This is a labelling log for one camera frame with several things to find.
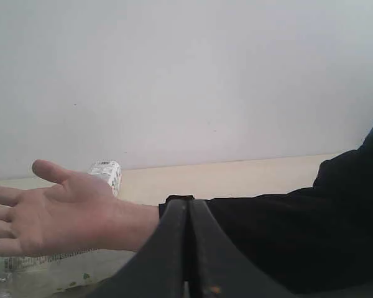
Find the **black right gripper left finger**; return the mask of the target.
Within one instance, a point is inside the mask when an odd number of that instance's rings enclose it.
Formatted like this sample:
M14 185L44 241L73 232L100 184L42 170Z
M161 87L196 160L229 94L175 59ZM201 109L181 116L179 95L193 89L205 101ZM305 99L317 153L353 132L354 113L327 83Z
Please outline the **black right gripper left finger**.
M187 201L172 200L145 245L92 297L182 297Z

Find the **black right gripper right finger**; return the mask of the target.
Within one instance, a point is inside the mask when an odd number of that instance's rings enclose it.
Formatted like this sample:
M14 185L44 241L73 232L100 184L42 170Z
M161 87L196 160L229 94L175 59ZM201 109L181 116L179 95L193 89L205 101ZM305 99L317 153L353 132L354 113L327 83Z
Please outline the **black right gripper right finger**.
M190 201L189 212L195 236L190 297L295 297L236 248L205 201Z

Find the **black sleeved forearm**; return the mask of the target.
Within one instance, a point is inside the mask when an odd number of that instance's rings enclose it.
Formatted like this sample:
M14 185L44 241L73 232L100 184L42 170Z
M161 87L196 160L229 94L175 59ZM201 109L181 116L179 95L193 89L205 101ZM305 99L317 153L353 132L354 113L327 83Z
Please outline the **black sleeved forearm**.
M311 187L215 198L211 214L238 250L297 294L373 281L373 128L320 164Z

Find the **bare open human hand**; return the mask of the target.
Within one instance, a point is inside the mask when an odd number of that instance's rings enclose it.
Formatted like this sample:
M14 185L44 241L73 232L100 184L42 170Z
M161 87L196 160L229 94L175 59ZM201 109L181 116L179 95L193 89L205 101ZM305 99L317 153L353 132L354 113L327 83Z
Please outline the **bare open human hand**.
M52 186L0 186L0 256L110 248L107 233L122 203L106 182L44 160L34 161L32 171Z

